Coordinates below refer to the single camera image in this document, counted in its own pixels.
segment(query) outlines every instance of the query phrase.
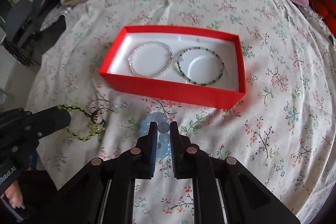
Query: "bracelet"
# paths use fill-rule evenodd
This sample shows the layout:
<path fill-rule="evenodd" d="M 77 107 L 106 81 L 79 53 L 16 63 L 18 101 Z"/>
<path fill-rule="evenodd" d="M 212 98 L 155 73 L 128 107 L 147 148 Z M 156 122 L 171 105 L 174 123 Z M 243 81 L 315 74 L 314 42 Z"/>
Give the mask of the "bracelet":
<path fill-rule="evenodd" d="M 138 73 L 135 68 L 133 67 L 133 60 L 134 60 L 134 55 L 136 54 L 136 52 L 141 49 L 142 47 L 145 47 L 147 45 L 150 45 L 150 44 L 157 44 L 157 45 L 161 45 L 165 48 L 167 48 L 169 50 L 169 53 L 170 53 L 170 59 L 169 59 L 169 63 L 167 65 L 167 67 L 164 68 L 164 70 L 160 71 L 158 74 L 156 75 L 151 75 L 151 76 L 148 76 L 148 75 L 142 75 L 140 73 Z M 173 65 L 173 50 L 171 47 L 169 47 L 167 44 L 164 44 L 162 42 L 159 42 L 159 41 L 151 41 L 151 42 L 146 42 L 145 44 L 142 44 L 140 45 L 139 47 L 136 47 L 133 52 L 130 54 L 130 56 L 128 57 L 128 62 L 129 62 L 129 67 L 131 69 L 131 71 L 135 74 L 135 75 L 138 75 L 140 77 L 145 77 L 145 78 L 157 78 L 163 74 L 165 74 L 170 68 L 171 66 Z"/>
<path fill-rule="evenodd" d="M 221 62 L 222 68 L 220 70 L 220 74 L 216 77 L 216 79 L 214 79 L 214 80 L 212 80 L 212 81 L 210 81 L 208 83 L 202 83 L 202 84 L 200 84 L 200 83 L 197 83 L 197 82 L 191 80 L 188 76 L 186 76 L 186 74 L 181 69 L 180 61 L 183 61 L 182 55 L 184 53 L 186 53 L 188 51 L 192 51 L 192 50 L 205 50 L 207 52 L 211 52 L 214 56 L 216 56 L 218 58 L 218 60 Z M 222 58 L 217 53 L 215 53 L 212 50 L 209 50 L 208 48 L 204 48 L 204 47 L 190 47 L 190 48 L 187 48 L 182 53 L 179 54 L 179 56 L 177 57 L 176 61 L 177 61 L 178 70 L 180 71 L 180 73 L 182 74 L 182 76 L 185 79 L 187 79 L 189 82 L 193 83 L 194 85 L 203 85 L 203 86 L 204 85 L 211 85 L 211 84 L 215 83 L 217 80 L 219 80 L 223 76 L 224 62 L 223 62 Z"/>

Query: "white floral fabric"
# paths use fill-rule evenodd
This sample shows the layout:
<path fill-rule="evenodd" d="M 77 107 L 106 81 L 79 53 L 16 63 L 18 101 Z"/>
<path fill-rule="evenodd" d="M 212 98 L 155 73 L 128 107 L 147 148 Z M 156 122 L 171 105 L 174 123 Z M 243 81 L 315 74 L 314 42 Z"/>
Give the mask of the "white floral fabric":
<path fill-rule="evenodd" d="M 90 0 L 42 60 L 27 108 L 73 103 L 103 110 L 104 134 L 86 142 L 65 131 L 41 140 L 38 153 L 60 188 L 90 159 L 117 157 L 135 145 L 139 123 L 165 112 L 180 133 L 212 156 L 236 157 L 301 221 L 309 223 L 335 184 L 336 54 L 323 32 L 289 0 Z M 229 110 L 114 91 L 97 71 L 125 25 L 183 25 L 240 36 L 246 96 Z M 89 132 L 72 113 L 70 129 Z M 190 180 L 173 178 L 171 156 L 154 178 L 137 181 L 133 223 L 193 223 Z"/>

